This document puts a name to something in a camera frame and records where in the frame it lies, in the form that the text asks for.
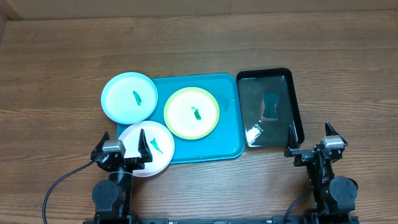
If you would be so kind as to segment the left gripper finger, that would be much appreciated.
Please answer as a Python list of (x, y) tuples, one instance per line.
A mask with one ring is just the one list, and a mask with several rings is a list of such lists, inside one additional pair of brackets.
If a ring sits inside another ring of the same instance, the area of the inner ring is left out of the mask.
[(109, 140), (109, 133), (106, 131), (101, 138), (100, 142), (96, 145), (96, 147), (92, 150), (92, 153), (97, 153), (102, 151), (103, 145), (106, 141)]
[(152, 153), (149, 149), (145, 131), (143, 129), (140, 130), (138, 151), (141, 155), (141, 158), (152, 158)]

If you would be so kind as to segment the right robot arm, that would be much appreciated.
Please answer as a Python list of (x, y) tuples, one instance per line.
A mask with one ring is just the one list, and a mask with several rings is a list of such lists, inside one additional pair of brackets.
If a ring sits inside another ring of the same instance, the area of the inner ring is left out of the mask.
[(336, 177), (331, 164), (343, 158), (343, 151), (348, 145), (327, 122), (326, 136), (312, 149), (300, 150), (295, 139), (295, 131), (289, 127), (285, 157), (294, 158), (295, 167), (306, 167), (316, 208), (304, 215), (305, 223), (354, 223), (351, 217), (355, 210), (358, 184), (347, 177)]

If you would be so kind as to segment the light blue plate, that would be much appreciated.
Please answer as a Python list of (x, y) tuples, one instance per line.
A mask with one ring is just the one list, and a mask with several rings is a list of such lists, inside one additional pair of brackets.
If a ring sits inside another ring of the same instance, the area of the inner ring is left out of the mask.
[(134, 124), (148, 118), (158, 102), (154, 82), (137, 72), (116, 75), (103, 88), (101, 106), (116, 123)]

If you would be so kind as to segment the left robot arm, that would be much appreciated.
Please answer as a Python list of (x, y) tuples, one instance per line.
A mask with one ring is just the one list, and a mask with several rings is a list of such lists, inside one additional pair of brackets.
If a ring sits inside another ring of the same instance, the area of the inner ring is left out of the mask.
[(125, 158), (126, 149), (121, 140), (110, 140), (105, 133), (91, 152), (91, 160), (109, 173), (109, 177), (98, 182), (92, 191), (95, 204), (94, 223), (140, 223), (140, 218), (130, 211), (132, 179), (135, 170), (142, 170), (152, 162), (144, 130), (140, 130), (138, 141), (140, 156)]

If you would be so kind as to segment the green scrubbing sponge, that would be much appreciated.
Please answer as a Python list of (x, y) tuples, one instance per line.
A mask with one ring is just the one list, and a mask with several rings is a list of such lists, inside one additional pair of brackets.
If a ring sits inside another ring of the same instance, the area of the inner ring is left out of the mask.
[(264, 92), (262, 94), (262, 121), (277, 121), (278, 115), (276, 107), (279, 101), (279, 96), (274, 92)]

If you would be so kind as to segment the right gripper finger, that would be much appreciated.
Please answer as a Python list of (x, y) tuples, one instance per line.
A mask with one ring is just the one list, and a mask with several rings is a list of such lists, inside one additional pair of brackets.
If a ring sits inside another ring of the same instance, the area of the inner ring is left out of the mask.
[(337, 133), (337, 131), (333, 128), (333, 126), (330, 124), (329, 121), (327, 121), (327, 122), (325, 123), (325, 132), (326, 132), (326, 135), (327, 135), (327, 136), (338, 136), (338, 137), (341, 139), (341, 142), (342, 142), (344, 145), (347, 145), (347, 144), (348, 144), (348, 142), (347, 142), (342, 136), (340, 136), (340, 135)]
[(289, 126), (288, 131), (288, 140), (287, 146), (285, 148), (286, 151), (295, 151), (299, 149), (299, 145), (297, 143), (295, 128), (293, 126)]

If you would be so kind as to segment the yellow-green plate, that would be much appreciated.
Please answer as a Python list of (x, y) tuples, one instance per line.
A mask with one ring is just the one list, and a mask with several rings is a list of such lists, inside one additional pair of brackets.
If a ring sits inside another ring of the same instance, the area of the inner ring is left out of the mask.
[(199, 87), (177, 90), (164, 107), (166, 126), (182, 139), (196, 140), (209, 135), (219, 118), (217, 100), (209, 91)]

